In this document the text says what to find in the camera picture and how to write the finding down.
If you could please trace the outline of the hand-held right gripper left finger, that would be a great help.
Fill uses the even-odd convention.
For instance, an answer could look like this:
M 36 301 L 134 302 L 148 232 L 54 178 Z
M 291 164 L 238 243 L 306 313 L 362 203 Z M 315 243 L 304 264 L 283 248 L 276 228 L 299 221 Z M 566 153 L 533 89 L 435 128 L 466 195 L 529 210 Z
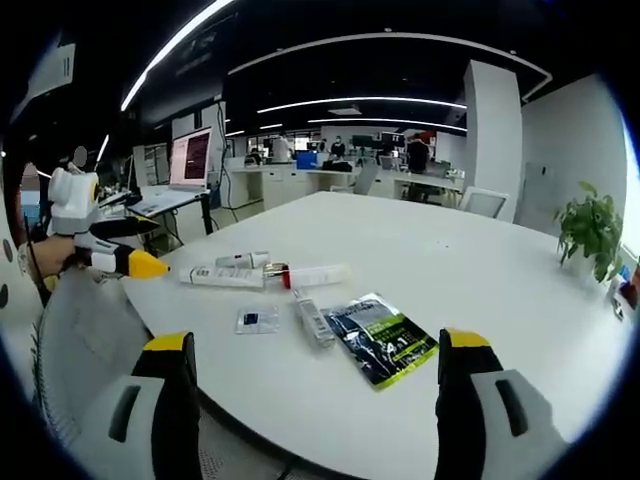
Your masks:
M 78 462 L 94 479 L 199 479 L 199 420 L 194 335 L 157 336 L 89 406 Z

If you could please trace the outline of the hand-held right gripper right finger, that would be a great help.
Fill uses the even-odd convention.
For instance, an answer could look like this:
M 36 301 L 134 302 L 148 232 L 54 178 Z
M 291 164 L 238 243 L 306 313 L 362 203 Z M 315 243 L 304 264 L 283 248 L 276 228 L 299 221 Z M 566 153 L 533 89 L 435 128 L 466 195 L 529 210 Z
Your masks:
M 537 479 L 567 449 L 550 402 L 488 340 L 439 332 L 437 479 Z

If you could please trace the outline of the person's left hand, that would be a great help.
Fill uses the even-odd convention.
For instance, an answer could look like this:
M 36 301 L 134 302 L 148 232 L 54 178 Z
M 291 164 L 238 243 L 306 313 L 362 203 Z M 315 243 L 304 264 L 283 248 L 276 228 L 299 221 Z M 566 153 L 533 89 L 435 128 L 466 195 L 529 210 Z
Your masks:
M 81 260 L 71 262 L 70 257 L 75 254 L 75 244 L 71 237 L 53 235 L 41 242 L 29 243 L 27 254 L 29 273 L 35 281 L 58 275 L 70 265 L 78 269 L 87 268 Z

